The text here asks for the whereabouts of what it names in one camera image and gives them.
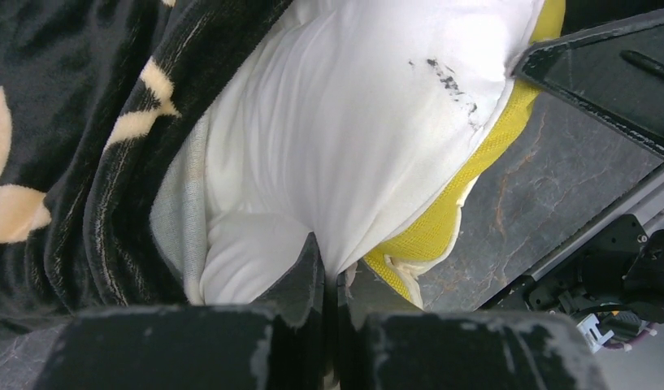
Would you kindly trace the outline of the white pillow with yellow edge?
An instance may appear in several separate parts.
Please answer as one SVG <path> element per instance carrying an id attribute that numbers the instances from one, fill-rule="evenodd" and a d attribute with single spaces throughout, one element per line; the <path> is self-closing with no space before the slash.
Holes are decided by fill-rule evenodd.
<path id="1" fill-rule="evenodd" d="M 247 304 L 309 234 L 327 277 L 365 262 L 423 304 L 479 176 L 538 90 L 512 68 L 564 1 L 296 1 L 201 115 L 150 226 L 193 305 Z"/>

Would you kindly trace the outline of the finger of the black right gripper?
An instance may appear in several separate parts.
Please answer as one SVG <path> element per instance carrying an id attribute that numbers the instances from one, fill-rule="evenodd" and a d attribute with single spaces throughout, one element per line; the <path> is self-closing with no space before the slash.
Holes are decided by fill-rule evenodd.
<path id="1" fill-rule="evenodd" d="M 568 5 L 512 72 L 664 161 L 664 5 Z"/>

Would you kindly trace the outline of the black pillowcase with yellow flowers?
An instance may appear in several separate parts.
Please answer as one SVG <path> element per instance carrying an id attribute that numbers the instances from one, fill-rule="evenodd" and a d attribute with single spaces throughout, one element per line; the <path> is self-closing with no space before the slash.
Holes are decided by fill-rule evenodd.
<path id="1" fill-rule="evenodd" d="M 0 340 L 175 305 L 150 209 L 286 1 L 0 1 Z"/>

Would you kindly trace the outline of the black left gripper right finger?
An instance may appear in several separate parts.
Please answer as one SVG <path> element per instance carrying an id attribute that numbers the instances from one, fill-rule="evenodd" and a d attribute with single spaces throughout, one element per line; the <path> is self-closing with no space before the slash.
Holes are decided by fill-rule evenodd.
<path id="1" fill-rule="evenodd" d="M 337 284 L 343 389 L 604 389 L 575 325 L 526 311 L 431 313 L 365 262 Z"/>

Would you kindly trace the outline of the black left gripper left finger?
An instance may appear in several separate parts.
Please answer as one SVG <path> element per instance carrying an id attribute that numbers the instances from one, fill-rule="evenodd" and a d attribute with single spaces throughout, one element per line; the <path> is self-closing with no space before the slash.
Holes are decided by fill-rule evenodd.
<path id="1" fill-rule="evenodd" d="M 136 306 L 80 314 L 36 389 L 320 389 L 324 271 L 314 236 L 247 305 Z"/>

